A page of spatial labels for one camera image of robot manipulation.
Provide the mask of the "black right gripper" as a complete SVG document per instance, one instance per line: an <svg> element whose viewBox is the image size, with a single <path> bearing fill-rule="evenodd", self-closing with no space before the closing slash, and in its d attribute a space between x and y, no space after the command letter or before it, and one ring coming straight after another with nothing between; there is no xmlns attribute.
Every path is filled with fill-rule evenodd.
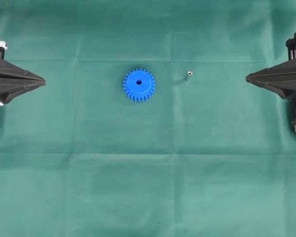
<svg viewBox="0 0 296 237"><path fill-rule="evenodd" d="M255 86L269 90L276 93L282 99L291 100L293 108L293 126L296 134L296 32L294 37L286 41L286 47L288 49L289 61L278 64L271 68L265 68L258 72L251 73L246 76L246 82ZM294 83L293 88L285 88L282 85L275 85L272 83L260 82L252 80L253 78L269 77L269 76L283 76L293 75Z"/></svg>

